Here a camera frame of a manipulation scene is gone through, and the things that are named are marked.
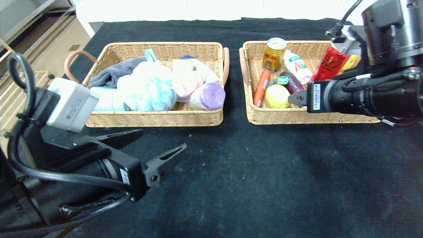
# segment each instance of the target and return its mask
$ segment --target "barcode label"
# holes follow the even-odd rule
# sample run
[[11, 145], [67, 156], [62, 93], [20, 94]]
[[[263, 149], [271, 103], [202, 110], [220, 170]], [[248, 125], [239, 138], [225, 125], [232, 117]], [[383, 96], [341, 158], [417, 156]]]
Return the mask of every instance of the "barcode label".
[[121, 170], [121, 175], [122, 175], [122, 181], [123, 181], [123, 183], [125, 183], [127, 185], [131, 185], [129, 183], [128, 173], [125, 170], [123, 170], [123, 169], [120, 169], [120, 170]]
[[320, 110], [320, 84], [313, 84], [313, 110]]

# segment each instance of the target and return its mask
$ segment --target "wicker basket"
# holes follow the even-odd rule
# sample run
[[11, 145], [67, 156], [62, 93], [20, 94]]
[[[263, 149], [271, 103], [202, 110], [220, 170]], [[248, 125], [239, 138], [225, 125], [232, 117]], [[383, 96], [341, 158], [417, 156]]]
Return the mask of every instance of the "wicker basket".
[[[287, 48], [298, 54], [311, 71], [315, 71], [326, 52], [329, 41], [287, 41]], [[261, 107], [253, 104], [253, 92], [260, 78], [266, 41], [245, 42], [239, 49], [242, 76], [244, 79], [245, 104], [248, 121], [255, 125], [269, 124], [311, 124], [311, 123], [376, 123], [378, 119], [369, 116], [341, 113], [307, 113], [306, 108], [291, 104], [288, 108], [269, 108], [266, 99]], [[270, 75], [273, 80], [283, 71], [282, 67]]]
[[[111, 43], [101, 52], [98, 60], [84, 51], [71, 53], [65, 62], [65, 73], [69, 79], [77, 81], [69, 71], [70, 62], [78, 54], [88, 56], [95, 62], [83, 81], [88, 86], [89, 80], [105, 68], [121, 61], [144, 56], [144, 51], [151, 48], [157, 59], [172, 68], [173, 59], [191, 55], [220, 78], [225, 85], [229, 72], [229, 50], [216, 42], [129, 42]], [[217, 126], [223, 120], [223, 108], [211, 111], [196, 111], [189, 103], [177, 102], [171, 111], [94, 111], [88, 119], [88, 127], [199, 127]]]

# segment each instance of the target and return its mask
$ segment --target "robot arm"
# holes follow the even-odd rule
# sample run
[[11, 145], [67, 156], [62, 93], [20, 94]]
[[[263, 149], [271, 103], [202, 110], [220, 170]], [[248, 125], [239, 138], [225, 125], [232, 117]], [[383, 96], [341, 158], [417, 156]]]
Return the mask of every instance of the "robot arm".
[[344, 26], [332, 39], [341, 53], [361, 51], [359, 65], [333, 80], [310, 82], [289, 101], [307, 106], [309, 113], [362, 114], [394, 126], [418, 122], [423, 118], [422, 16], [421, 0], [375, 2], [363, 12], [364, 27]]
[[[26, 83], [17, 74], [17, 63]], [[80, 117], [88, 118], [95, 106], [90, 90], [63, 79], [59, 81], [68, 86], [63, 90], [57, 81], [49, 89], [36, 88], [28, 61], [17, 53], [9, 56], [8, 67], [17, 85], [25, 89], [27, 100], [10, 135], [8, 159], [1, 159], [1, 237], [45, 235], [79, 225], [126, 201], [137, 202], [149, 188], [159, 185], [186, 148], [182, 144], [142, 165], [110, 146], [117, 137], [140, 130], [84, 136], [72, 147], [45, 142], [44, 125], [74, 132], [82, 129], [86, 118]], [[74, 83], [72, 90], [68, 83]], [[88, 209], [96, 210], [81, 216]]]

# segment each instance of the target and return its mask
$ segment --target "black tablecloth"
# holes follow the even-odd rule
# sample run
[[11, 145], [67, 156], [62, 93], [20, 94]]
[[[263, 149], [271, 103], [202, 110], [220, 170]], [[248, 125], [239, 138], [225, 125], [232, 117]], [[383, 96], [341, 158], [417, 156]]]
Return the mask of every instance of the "black tablecloth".
[[[142, 162], [182, 143], [160, 188], [75, 228], [67, 237], [421, 237], [421, 125], [265, 125], [247, 121], [238, 49], [282, 37], [325, 40], [336, 21], [242, 19], [105, 23], [85, 51], [111, 42], [220, 42], [231, 67], [217, 127], [146, 128], [123, 152]], [[78, 57], [83, 79], [92, 63]], [[101, 135], [125, 129], [85, 128]], [[50, 134], [65, 141], [69, 134]]]

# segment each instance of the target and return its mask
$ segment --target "red can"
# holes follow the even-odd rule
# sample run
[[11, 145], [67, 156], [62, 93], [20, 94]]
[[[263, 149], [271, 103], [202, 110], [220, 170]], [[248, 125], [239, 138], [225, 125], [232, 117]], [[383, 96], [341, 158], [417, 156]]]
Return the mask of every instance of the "red can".
[[348, 61], [350, 55], [339, 53], [332, 43], [326, 49], [326, 53], [320, 61], [319, 67], [311, 76], [310, 81], [324, 81], [330, 80], [337, 75], [345, 63]]

